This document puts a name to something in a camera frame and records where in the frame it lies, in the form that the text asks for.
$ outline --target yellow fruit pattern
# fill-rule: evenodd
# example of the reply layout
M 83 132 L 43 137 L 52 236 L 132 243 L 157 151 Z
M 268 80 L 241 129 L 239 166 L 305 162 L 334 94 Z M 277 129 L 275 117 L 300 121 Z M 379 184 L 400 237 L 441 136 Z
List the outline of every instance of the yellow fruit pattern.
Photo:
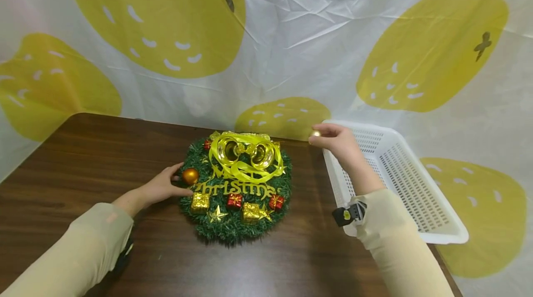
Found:
M 376 42 L 356 88 L 366 104 L 428 112 L 459 92 L 496 47 L 505 0 L 421 0 Z
M 526 231 L 526 193 L 508 175 L 445 158 L 422 158 L 470 234 L 463 245 L 438 245 L 453 275 L 501 271 L 519 253 Z
M 237 119 L 235 130 L 306 141 L 311 126 L 329 118 L 331 113 L 318 101 L 289 97 L 248 108 Z
M 244 0 L 76 0 L 94 29 L 133 62 L 196 78 L 225 70 L 244 34 Z
M 97 67 L 43 33 L 24 37 L 15 56 L 0 64 L 0 105 L 18 133 L 39 142 L 75 113 L 122 111 L 118 92 Z

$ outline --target white plastic basket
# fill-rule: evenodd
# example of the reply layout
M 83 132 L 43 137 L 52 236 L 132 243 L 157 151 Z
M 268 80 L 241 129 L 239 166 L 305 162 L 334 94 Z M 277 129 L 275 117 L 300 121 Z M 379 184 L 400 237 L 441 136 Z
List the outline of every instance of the white plastic basket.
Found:
M 466 227 L 400 133 L 371 124 L 324 122 L 353 130 L 367 162 L 383 184 L 400 196 L 425 242 L 463 244 L 468 241 Z M 324 150 L 324 158 L 337 206 L 347 207 L 355 196 L 352 182 L 329 150 Z M 353 224 L 345 226 L 344 232 L 348 236 L 357 235 Z

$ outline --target hand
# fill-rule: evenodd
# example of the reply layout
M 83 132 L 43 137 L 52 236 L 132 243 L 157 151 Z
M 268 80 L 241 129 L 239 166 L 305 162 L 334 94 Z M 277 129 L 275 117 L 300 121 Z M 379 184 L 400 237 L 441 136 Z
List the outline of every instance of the hand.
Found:
M 139 187 L 146 206 L 168 199 L 171 196 L 191 196 L 192 191 L 187 188 L 177 187 L 171 184 L 171 180 L 177 181 L 179 177 L 174 175 L 183 163 L 166 167 L 151 181 Z
M 355 194 L 365 195 L 385 188 L 365 160 L 351 129 L 330 123 L 314 125 L 313 129 L 318 130 L 322 136 L 309 137 L 309 143 L 332 152 L 344 171 L 350 175 Z
M 351 129 L 332 123 L 317 124 L 313 129 L 318 130 L 322 136 L 309 137 L 309 143 L 332 152 L 344 171 L 349 173 L 354 168 L 366 164 Z

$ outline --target gold ornament ball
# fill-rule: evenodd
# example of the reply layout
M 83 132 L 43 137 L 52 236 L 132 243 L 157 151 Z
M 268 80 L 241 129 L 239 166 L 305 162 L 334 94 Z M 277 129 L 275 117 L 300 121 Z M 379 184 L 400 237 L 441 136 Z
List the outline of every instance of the gold ornament ball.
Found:
M 194 185 L 200 178 L 200 175 L 195 168 L 190 167 L 181 173 L 181 178 L 187 185 Z

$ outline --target beige sleeve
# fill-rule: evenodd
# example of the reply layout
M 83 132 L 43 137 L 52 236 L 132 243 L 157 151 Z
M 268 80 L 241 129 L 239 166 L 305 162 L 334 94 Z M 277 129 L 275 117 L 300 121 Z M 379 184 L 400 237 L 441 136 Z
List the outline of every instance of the beige sleeve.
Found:
M 115 268 L 132 226 L 122 209 L 96 204 L 0 296 L 83 296 Z
M 356 196 L 366 203 L 357 237 L 378 264 L 393 297 L 453 297 L 439 263 L 401 199 L 388 189 Z

